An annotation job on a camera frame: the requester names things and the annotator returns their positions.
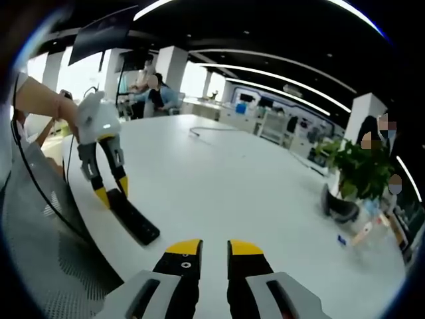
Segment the black ceiling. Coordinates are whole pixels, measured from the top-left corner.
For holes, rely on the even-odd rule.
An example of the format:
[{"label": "black ceiling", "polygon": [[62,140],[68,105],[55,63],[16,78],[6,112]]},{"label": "black ceiling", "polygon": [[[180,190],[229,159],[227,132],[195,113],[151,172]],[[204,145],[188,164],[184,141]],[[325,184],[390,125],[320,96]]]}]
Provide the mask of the black ceiling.
[{"label": "black ceiling", "polygon": [[[145,7],[153,2],[77,1],[70,18],[54,31],[83,27],[130,5],[140,3]],[[202,53],[215,62],[286,76],[349,108],[356,96],[373,92],[387,106],[398,110],[396,106],[406,100],[406,91],[415,85],[415,62],[421,59],[416,41],[409,41],[418,21],[409,19],[412,13],[408,1],[397,5],[367,0],[351,3],[374,21],[390,41],[326,0],[174,0],[134,22],[131,29],[141,31],[145,37],[129,39],[126,46],[160,49],[177,45],[188,51],[241,49],[274,54],[330,74],[357,93],[314,71],[281,60],[240,53]],[[278,90],[285,84],[269,76],[231,71],[240,79]],[[342,126],[347,124],[346,111],[308,90],[301,92],[303,98],[329,111],[331,120]]]}]

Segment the wire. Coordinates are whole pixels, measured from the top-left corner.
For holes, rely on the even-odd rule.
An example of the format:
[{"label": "wire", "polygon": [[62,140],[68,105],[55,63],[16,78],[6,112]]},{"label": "wire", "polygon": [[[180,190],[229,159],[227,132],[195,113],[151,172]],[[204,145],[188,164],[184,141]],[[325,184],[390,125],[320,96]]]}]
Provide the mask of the wire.
[{"label": "wire", "polygon": [[86,95],[87,95],[87,93],[88,93],[88,91],[90,91],[91,89],[94,89],[94,92],[97,92],[97,91],[98,91],[98,89],[97,89],[95,86],[91,86],[91,87],[89,87],[89,88],[88,88],[88,90],[84,93],[84,95],[82,96],[82,98],[85,98],[85,97],[86,97]]},{"label": "wire", "polygon": [[199,133],[196,133],[194,130],[210,130],[210,131],[235,131],[240,132],[240,130],[237,130],[236,128],[207,128],[204,126],[195,126],[193,128],[189,128],[190,133],[194,133],[196,136],[201,136]]},{"label": "wire", "polygon": [[30,177],[31,177],[31,180],[33,181],[33,183],[34,183],[34,186],[35,186],[35,188],[37,189],[37,191],[39,191],[39,193],[40,193],[40,195],[41,195],[41,197],[46,201],[46,203],[47,203],[47,205],[53,210],[53,212],[55,213],[55,215],[57,216],[57,217],[59,217],[59,219],[66,225],[66,226],[68,226],[68,228],[71,230],[71,231],[73,231],[76,235],[78,235],[83,241],[85,241],[86,243],[88,243],[88,240],[85,238],[85,236],[80,232],[80,231],[78,231],[74,226],[72,226],[71,224],[70,224],[70,222],[69,221],[67,221],[60,213],[59,213],[59,211],[53,206],[53,204],[50,202],[50,200],[47,198],[47,196],[43,193],[43,191],[42,191],[42,189],[41,189],[41,187],[40,187],[40,185],[39,185],[39,183],[37,183],[37,181],[36,181],[36,179],[35,179],[35,176],[34,176],[34,174],[33,174],[33,171],[31,170],[31,168],[30,168],[30,166],[29,166],[29,164],[28,164],[28,161],[27,161],[27,158],[25,157],[25,154],[24,154],[24,151],[23,151],[23,148],[22,148],[22,143],[21,143],[21,136],[20,136],[20,134],[19,134],[19,131],[18,131],[18,125],[17,125],[17,119],[16,119],[16,91],[17,91],[17,87],[18,87],[18,79],[19,79],[19,76],[17,77],[17,79],[16,79],[16,82],[15,82],[15,89],[14,89],[14,91],[13,91],[13,121],[12,121],[12,123],[11,123],[11,125],[12,125],[12,127],[13,127],[13,131],[12,131],[12,133],[13,133],[13,138],[14,138],[14,140],[15,140],[15,142],[17,143],[17,145],[18,145],[18,148],[19,148],[19,153],[21,153],[21,157],[22,157],[22,160],[23,160],[23,162],[24,162],[24,165],[25,165],[25,167],[26,167],[26,169],[27,169],[27,171],[28,171],[28,173],[29,173],[29,175],[30,175]]},{"label": "wire", "polygon": [[313,166],[310,166],[306,163],[304,163],[303,161],[301,161],[294,153],[292,153],[291,151],[289,151],[289,154],[292,155],[293,158],[295,158],[297,161],[299,161],[302,165],[304,165],[306,168],[312,169],[313,171],[315,171],[316,173],[318,173],[319,175],[322,175],[323,177],[325,176],[325,174],[321,173],[318,169],[315,169]]},{"label": "wire", "polygon": [[72,144],[74,143],[75,135],[71,138],[71,146],[69,147],[68,164],[66,165],[66,183],[69,185],[69,163],[71,162]]}]

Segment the monitor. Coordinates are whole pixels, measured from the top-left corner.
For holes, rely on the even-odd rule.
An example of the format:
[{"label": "monitor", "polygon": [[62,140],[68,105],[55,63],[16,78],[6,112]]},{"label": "monitor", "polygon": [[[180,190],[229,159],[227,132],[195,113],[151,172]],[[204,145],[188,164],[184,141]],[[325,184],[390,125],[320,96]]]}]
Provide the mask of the monitor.
[{"label": "monitor", "polygon": [[119,55],[119,61],[116,64],[115,72],[121,72],[124,63],[123,71],[143,70],[145,61],[148,56],[148,51],[145,49],[124,52]]},{"label": "monitor", "polygon": [[117,11],[80,29],[72,48],[69,65],[92,54],[122,45],[139,6]]},{"label": "monitor", "polygon": [[273,100],[270,100],[269,98],[261,98],[258,105],[273,108]]},{"label": "monitor", "polygon": [[249,94],[241,94],[240,95],[240,98],[239,98],[241,101],[245,101],[245,102],[251,102],[253,99],[254,99],[254,97],[252,96],[252,95],[249,95]]}]

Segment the human arm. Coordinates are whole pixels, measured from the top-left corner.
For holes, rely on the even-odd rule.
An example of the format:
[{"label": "human arm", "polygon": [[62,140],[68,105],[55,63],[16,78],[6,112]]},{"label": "human arm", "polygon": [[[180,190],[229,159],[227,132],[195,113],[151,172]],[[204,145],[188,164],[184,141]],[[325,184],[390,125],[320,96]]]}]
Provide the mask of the human arm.
[{"label": "human arm", "polygon": [[169,110],[170,108],[175,108],[177,107],[178,103],[179,103],[179,97],[177,95],[177,93],[173,90],[171,90],[170,88],[167,88],[167,91],[164,92],[165,93],[165,98],[164,100],[166,101],[166,103],[164,103],[164,107],[162,107],[163,110]]},{"label": "human arm", "polygon": [[52,118],[49,123],[46,125],[46,127],[43,129],[43,131],[40,133],[40,135],[37,137],[35,142],[42,147],[44,144],[44,141],[46,140],[48,134],[50,133],[50,130],[52,129],[54,124],[54,119]]},{"label": "human arm", "polygon": [[144,93],[142,93],[142,94],[135,94],[135,95],[134,95],[134,100],[135,100],[136,102],[146,102],[148,92],[149,92],[149,91],[144,92]]},{"label": "human arm", "polygon": [[78,139],[78,130],[75,126],[77,105],[34,78],[29,76],[16,92],[15,107],[24,112],[66,120]]}]

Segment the office desk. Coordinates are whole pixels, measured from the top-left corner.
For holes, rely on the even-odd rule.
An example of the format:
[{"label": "office desk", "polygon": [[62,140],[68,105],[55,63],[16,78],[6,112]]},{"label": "office desk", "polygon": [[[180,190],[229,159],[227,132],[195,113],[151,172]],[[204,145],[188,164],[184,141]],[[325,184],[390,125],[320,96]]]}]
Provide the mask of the office desk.
[{"label": "office desk", "polygon": [[239,130],[255,134],[258,127],[263,124],[262,118],[252,115],[238,114],[235,108],[215,104],[214,101],[185,99],[181,107],[181,114],[194,114],[210,120],[218,120]]},{"label": "office desk", "polygon": [[[121,141],[129,200],[161,236],[136,243],[95,196],[80,170],[76,143],[70,187],[82,218],[106,260],[123,280],[151,270],[178,241],[204,240],[200,298],[195,318],[230,318],[226,301],[228,239],[257,244],[276,271],[285,271],[318,295],[333,319],[376,318],[404,280],[393,236],[379,249],[354,253],[337,242],[341,230],[320,209],[325,180],[287,150],[194,115],[126,122]],[[64,141],[68,160],[70,138]],[[115,187],[104,154],[98,163],[107,188]]]}]

